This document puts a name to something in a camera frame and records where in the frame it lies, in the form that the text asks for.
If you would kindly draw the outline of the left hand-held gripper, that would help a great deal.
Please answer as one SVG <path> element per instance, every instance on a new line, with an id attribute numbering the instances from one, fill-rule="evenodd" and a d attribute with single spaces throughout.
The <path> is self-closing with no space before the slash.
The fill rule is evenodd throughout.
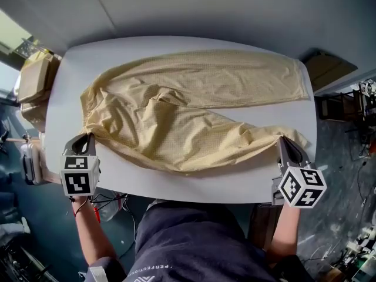
<path id="1" fill-rule="evenodd" d="M 65 196 L 92 196 L 99 182 L 99 158 L 93 133 L 69 140 L 60 158 L 60 177 Z"/>

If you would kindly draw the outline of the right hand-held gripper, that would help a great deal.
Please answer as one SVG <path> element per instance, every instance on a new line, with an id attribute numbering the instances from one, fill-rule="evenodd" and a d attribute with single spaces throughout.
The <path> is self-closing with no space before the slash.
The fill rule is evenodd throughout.
<path id="1" fill-rule="evenodd" d="M 313 208 L 327 190 L 322 171 L 309 162 L 305 150 L 295 141 L 278 139 L 281 176 L 273 179 L 271 205 L 287 203 L 290 207 Z"/>

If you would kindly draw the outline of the yellow cloth trousers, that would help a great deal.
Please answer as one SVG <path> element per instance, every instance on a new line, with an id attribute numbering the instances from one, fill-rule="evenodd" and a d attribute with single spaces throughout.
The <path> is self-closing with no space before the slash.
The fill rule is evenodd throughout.
<path id="1" fill-rule="evenodd" d="M 189 51 L 138 59 L 101 73 L 81 94 L 83 130 L 148 169 L 193 173 L 236 165 L 287 136 L 217 113 L 308 99 L 301 62 L 276 53 Z"/>

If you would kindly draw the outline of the person's left forearm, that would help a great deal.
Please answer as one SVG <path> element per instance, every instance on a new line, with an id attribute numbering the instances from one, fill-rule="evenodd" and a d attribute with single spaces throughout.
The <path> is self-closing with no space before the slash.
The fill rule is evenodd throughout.
<path id="1" fill-rule="evenodd" d="M 91 266 L 105 257 L 119 261 L 115 249 L 96 218 L 88 197 L 73 197 L 72 209 L 82 253 L 87 264 Z"/>

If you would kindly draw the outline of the person's right forearm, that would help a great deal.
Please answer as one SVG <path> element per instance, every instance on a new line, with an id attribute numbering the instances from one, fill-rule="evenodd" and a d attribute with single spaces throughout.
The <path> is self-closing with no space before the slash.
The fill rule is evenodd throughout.
<path id="1" fill-rule="evenodd" d="M 296 255 L 300 209 L 284 204 L 270 246 L 266 251 L 269 264 Z"/>

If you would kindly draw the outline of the flat brown cardboard sheet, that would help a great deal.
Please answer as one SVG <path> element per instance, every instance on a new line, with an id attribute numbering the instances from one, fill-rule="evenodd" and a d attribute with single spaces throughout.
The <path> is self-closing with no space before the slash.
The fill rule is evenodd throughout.
<path id="1" fill-rule="evenodd" d="M 42 178 L 44 181 L 54 184 L 61 184 L 60 175 L 50 171 L 46 164 L 46 157 L 44 150 L 39 147 L 39 165 L 41 168 Z"/>

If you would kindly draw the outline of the silver hard-shell suitcase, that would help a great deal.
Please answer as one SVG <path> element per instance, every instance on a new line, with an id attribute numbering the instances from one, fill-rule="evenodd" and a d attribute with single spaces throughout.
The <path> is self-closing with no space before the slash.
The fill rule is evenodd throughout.
<path id="1" fill-rule="evenodd" d="M 21 156 L 19 158 L 21 165 L 21 175 L 24 182 L 28 185 L 39 186 L 44 184 L 42 177 L 39 150 L 37 146 L 31 143 L 25 143 L 21 146 Z"/>

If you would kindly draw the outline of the large taped cardboard box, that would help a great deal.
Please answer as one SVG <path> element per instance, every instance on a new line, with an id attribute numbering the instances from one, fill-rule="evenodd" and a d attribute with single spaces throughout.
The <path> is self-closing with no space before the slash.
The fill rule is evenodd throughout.
<path id="1" fill-rule="evenodd" d="M 45 132 L 48 101 L 21 104 L 21 114 L 39 132 Z"/>

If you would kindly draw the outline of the wooden pole black grip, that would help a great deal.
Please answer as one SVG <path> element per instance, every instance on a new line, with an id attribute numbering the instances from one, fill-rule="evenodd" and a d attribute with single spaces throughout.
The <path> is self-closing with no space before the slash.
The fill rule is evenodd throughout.
<path id="1" fill-rule="evenodd" d="M 5 131 L 0 135 L 0 143 L 13 142 L 13 143 L 39 143 L 38 137 L 32 137 L 29 133 L 23 134 L 21 138 L 9 137 L 9 132 Z"/>

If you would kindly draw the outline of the cluttered equipment workbench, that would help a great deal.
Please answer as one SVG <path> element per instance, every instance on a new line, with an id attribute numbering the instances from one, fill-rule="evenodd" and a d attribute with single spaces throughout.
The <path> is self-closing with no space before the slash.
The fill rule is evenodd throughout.
<path id="1" fill-rule="evenodd" d="M 359 157 L 376 156 L 376 78 L 351 85 L 350 91 L 316 96 L 315 104 L 321 120 L 351 122 L 347 133 L 358 135 Z"/>

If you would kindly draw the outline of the small brown cardboard box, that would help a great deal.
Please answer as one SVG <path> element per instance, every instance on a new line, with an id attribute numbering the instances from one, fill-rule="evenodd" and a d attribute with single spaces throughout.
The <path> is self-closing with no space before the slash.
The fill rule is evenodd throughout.
<path id="1" fill-rule="evenodd" d="M 23 67 L 18 102 L 35 103 L 49 98 L 59 65 L 60 60 L 47 53 Z"/>

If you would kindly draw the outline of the open brown cardboard box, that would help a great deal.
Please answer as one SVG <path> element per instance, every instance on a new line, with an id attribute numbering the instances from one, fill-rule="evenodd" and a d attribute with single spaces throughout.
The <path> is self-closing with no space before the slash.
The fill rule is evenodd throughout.
<path id="1" fill-rule="evenodd" d="M 326 51 L 316 49 L 302 59 L 316 92 L 358 69 L 358 67 Z"/>

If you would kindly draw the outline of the white electronics pile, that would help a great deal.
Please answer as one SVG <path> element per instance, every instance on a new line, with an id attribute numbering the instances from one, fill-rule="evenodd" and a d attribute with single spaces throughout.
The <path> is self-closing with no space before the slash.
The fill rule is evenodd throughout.
<path id="1" fill-rule="evenodd" d="M 328 282 L 376 282 L 376 226 L 362 228 L 331 267 Z"/>

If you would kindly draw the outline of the person's dark navy shirt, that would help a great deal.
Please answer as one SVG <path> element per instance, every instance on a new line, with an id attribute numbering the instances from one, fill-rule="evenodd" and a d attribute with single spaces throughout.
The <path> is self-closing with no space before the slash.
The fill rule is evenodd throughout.
<path id="1" fill-rule="evenodd" d="M 135 262 L 101 258 L 85 282 L 314 282 L 296 255 L 269 264 L 216 204 L 154 202 L 139 223 Z"/>

